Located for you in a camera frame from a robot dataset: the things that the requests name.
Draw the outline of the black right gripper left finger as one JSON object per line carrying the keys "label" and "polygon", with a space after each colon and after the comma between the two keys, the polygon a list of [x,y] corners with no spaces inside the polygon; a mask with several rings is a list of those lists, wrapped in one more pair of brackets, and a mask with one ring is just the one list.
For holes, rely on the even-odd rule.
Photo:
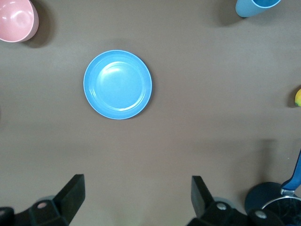
{"label": "black right gripper left finger", "polygon": [[85,200],[85,178],[76,174],[55,196],[41,198],[28,209],[15,213],[0,208],[2,226],[68,226]]}

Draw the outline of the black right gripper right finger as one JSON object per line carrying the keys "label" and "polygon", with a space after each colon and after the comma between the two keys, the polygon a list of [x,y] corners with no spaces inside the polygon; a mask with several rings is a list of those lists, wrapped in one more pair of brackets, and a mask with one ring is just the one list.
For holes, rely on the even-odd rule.
{"label": "black right gripper right finger", "polygon": [[202,177],[192,176],[191,202],[196,217],[188,226],[283,226],[282,220],[269,210],[254,209],[243,214],[226,202],[216,202]]}

